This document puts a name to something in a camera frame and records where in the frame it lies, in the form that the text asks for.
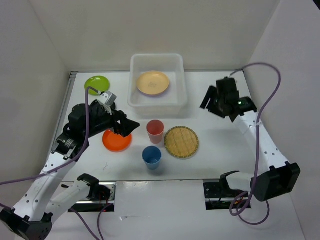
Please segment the purple plate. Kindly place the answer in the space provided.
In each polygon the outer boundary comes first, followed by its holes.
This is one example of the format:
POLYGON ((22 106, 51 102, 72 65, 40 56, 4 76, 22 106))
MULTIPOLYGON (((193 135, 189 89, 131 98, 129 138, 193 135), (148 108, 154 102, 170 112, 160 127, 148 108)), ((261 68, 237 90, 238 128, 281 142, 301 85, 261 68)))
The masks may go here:
POLYGON ((158 94, 147 94, 145 92, 142 92, 140 89, 138 89, 138 92, 140 94, 142 94, 143 96, 147 96, 147 97, 162 97, 162 96, 165 96, 167 94, 167 92, 170 91, 170 88, 171 87, 169 86, 167 89, 165 89, 164 91, 162 91, 161 93, 158 93, 158 94))

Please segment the beige plate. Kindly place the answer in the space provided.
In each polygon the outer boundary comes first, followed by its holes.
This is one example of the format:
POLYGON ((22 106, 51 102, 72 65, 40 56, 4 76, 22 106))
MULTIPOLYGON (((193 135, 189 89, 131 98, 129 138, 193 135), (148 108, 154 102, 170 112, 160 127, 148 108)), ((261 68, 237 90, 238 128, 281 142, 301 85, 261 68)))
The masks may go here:
POLYGON ((164 93, 169 85, 169 78, 160 71, 144 72, 136 81, 137 89, 148 96, 157 96, 164 93))

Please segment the round bamboo mat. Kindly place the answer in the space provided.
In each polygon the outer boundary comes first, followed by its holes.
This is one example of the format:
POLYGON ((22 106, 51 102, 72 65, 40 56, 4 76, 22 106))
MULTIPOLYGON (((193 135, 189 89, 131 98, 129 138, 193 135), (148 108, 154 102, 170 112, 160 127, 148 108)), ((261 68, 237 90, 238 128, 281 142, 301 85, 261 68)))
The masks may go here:
POLYGON ((199 138, 189 127, 175 126, 164 136, 164 147, 167 152, 178 159, 192 157, 199 148, 199 138))

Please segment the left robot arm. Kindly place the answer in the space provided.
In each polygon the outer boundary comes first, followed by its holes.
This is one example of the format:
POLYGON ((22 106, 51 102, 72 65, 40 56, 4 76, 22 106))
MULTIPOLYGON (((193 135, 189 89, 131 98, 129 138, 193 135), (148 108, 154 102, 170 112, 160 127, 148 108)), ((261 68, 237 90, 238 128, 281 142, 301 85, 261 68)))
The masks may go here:
POLYGON ((44 240, 54 222, 76 202, 84 198, 94 200, 100 194, 109 196, 110 190, 87 173, 80 175, 57 197, 53 195, 89 147, 89 138, 106 130, 127 137, 139 126, 123 111, 116 110, 115 104, 94 100, 91 104, 74 106, 41 174, 18 203, 1 211, 1 222, 25 240, 44 240))

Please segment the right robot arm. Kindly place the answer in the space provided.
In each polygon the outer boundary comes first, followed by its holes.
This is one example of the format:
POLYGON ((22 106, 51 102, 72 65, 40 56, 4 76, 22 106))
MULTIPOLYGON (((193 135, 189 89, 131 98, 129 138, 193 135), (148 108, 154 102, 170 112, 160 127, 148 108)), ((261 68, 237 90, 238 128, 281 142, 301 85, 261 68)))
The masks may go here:
POLYGON ((257 174, 238 170, 220 176, 219 191, 229 197, 236 190, 253 193, 260 202, 292 192, 300 176, 297 163, 280 152, 259 118, 259 111, 248 96, 240 97, 236 80, 225 77, 210 86, 200 105, 221 118, 230 118, 258 160, 257 174))

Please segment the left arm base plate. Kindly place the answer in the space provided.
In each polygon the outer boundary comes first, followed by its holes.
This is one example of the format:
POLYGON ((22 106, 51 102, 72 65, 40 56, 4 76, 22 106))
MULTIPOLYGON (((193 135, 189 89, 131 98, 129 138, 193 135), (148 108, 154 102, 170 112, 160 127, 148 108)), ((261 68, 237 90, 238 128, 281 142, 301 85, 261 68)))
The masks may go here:
POLYGON ((84 198, 78 201, 71 208, 79 213, 99 213, 104 207, 103 212, 115 211, 115 182, 101 182, 100 191, 92 198, 84 198))

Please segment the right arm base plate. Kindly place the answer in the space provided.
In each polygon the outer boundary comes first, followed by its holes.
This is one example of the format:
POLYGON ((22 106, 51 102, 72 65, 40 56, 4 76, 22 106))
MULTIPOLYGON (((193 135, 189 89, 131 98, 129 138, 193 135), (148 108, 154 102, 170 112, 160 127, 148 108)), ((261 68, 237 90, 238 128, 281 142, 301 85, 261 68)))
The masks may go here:
POLYGON ((222 189, 218 181, 204 182, 203 190, 207 211, 228 210, 234 198, 243 192, 222 189))

